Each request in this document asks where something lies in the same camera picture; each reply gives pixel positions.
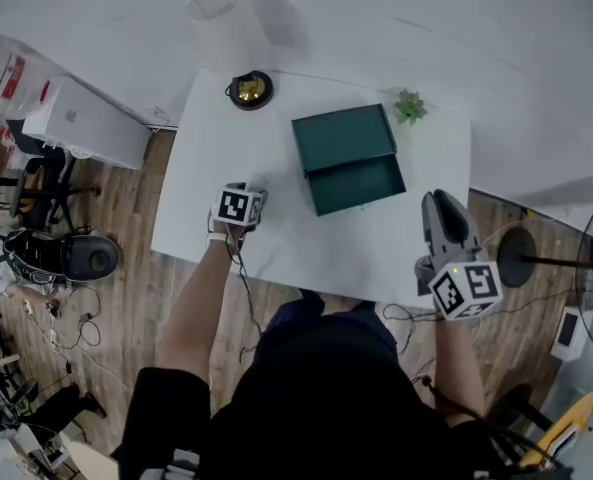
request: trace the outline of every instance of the black trousers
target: black trousers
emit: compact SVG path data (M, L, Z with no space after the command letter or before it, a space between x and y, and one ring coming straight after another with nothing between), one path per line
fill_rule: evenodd
M72 384L52 395L38 410L21 416L20 422L29 426L42 447L86 409L92 410L88 398L80 398L78 386Z

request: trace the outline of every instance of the small green plant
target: small green plant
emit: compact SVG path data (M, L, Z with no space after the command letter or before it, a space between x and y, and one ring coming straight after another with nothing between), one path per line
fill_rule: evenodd
M420 99L419 94L407 89L400 93L400 101L394 103L394 109L398 116L398 124L409 121L409 125L414 126L416 121L427 115L425 102Z

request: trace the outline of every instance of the open box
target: open box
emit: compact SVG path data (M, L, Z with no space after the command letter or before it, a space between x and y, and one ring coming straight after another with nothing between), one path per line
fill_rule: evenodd
M405 192L381 104L292 121L317 215Z

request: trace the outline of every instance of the table lamp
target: table lamp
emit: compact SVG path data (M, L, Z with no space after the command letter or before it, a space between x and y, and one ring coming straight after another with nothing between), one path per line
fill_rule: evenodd
M274 92L258 71L269 54L269 39L248 0L192 0L188 13L198 36L202 59L212 72L231 78L225 90L241 110L265 106Z

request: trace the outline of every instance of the white lampshade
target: white lampshade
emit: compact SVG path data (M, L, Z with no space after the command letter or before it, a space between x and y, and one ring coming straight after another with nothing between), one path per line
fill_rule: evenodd
M236 78L267 58L269 40L247 0L192 0L188 12L203 63L214 73Z

